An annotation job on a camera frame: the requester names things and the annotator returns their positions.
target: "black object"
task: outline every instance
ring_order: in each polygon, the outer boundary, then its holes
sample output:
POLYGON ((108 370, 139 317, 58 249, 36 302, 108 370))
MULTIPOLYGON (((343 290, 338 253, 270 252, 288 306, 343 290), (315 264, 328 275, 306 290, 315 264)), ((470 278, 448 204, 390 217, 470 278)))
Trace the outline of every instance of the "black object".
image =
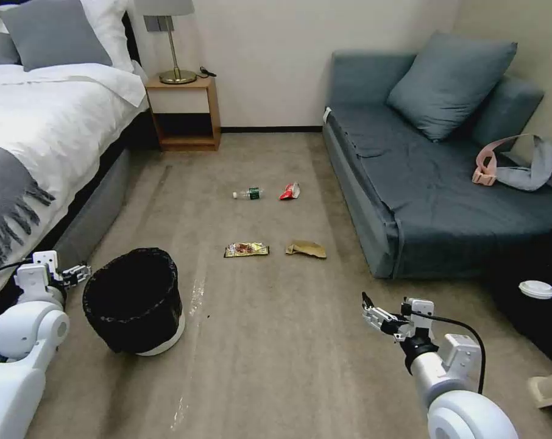
POLYGON ((402 351, 406 354, 404 365, 408 373, 412 375, 411 367, 414 360, 422 354, 437 352, 439 347, 430 339, 428 329, 417 328, 413 337, 408 337, 400 343, 402 351))
POLYGON ((138 53, 136 36, 134 35, 134 29, 132 29, 132 22, 130 21, 130 17, 128 16, 127 12, 122 17, 122 23, 124 25, 124 30, 126 32, 128 53, 130 54, 130 59, 133 59, 140 63, 140 53, 138 53))
POLYGON ((222 133, 322 132, 323 126, 221 127, 222 133))
POLYGON ((518 287, 525 280, 552 285, 552 231, 499 257, 492 266, 487 287, 497 307, 552 359, 552 298, 534 299, 518 287))
POLYGON ((207 76, 211 77, 217 77, 217 75, 213 72, 208 71, 205 67, 201 66, 201 73, 207 76))
POLYGON ((361 302, 363 308, 373 308, 373 302, 365 291, 361 292, 361 302))
POLYGON ((132 250, 93 274, 83 291, 83 310, 112 351, 150 351, 179 328, 177 267, 161 249, 132 250))
POLYGON ((0 0, 0 6, 20 5, 20 4, 26 3, 27 1, 29 1, 29 0, 0 0))

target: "baseboard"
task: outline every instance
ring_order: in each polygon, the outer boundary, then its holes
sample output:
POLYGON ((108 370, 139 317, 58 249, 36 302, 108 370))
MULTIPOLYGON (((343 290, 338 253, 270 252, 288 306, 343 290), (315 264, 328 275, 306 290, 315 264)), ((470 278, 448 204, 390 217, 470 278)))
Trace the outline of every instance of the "baseboard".
POLYGON ((263 133, 263 132, 321 132, 322 126, 287 127, 221 127, 222 133, 263 133))

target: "table lamp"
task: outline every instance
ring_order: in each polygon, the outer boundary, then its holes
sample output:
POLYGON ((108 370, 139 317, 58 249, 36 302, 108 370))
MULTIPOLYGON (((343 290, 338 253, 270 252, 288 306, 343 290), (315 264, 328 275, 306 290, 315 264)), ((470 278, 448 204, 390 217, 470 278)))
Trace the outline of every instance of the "table lamp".
POLYGON ((188 70, 181 70, 177 63, 177 53, 174 50, 174 42, 171 32, 171 16, 189 15, 195 12, 193 0, 134 0, 136 12, 141 15, 164 16, 168 40, 171 44, 172 61, 174 69, 160 74, 160 82, 164 84, 188 84, 197 79, 197 75, 188 70))

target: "wooden nightstand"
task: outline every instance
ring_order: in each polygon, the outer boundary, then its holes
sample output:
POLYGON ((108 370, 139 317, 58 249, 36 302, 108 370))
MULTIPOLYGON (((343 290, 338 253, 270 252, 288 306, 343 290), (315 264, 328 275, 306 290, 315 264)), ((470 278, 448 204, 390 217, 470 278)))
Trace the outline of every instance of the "wooden nightstand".
POLYGON ((146 84, 150 111, 163 151, 217 151, 221 123, 212 77, 168 85, 158 76, 146 84))

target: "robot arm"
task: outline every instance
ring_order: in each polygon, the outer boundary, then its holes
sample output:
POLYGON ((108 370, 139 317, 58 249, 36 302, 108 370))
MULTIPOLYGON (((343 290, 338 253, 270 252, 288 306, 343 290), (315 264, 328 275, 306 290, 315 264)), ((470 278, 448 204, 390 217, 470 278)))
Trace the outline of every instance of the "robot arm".
POLYGON ((55 251, 18 268, 23 293, 0 315, 0 439, 24 438, 44 392, 45 372, 69 332, 61 291, 85 280, 88 266, 58 271, 55 251))
POLYGON ((447 334, 440 349, 432 342, 432 320, 422 316, 433 316, 431 301, 405 298, 400 314, 390 314, 363 293, 362 307, 366 323, 392 335, 406 354, 431 439, 517 439, 506 414, 469 390, 467 372, 481 355, 477 343, 459 334, 447 334))

